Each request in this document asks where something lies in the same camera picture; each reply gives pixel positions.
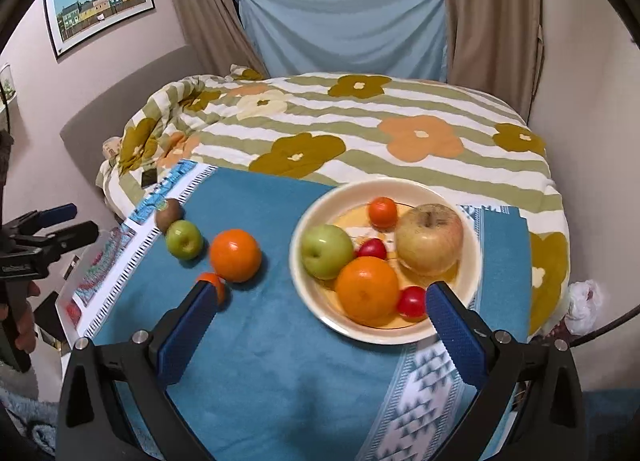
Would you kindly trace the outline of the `left hand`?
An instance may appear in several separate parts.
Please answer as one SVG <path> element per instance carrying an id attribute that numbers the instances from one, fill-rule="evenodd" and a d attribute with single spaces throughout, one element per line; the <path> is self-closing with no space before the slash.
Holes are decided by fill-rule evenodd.
<path id="1" fill-rule="evenodd" d="M 40 288 L 34 281 L 30 281 L 27 287 L 27 297 L 40 295 Z M 3 321 L 8 317 L 9 306 L 6 304 L 0 305 L 0 319 Z M 31 354 L 36 348 L 36 332 L 35 332 L 35 318 L 32 313 L 32 306 L 29 302 L 26 302 L 26 308 L 21 317 L 15 317 L 16 329 L 18 337 L 15 340 L 15 346 L 20 351 L 25 351 L 26 354 Z"/>

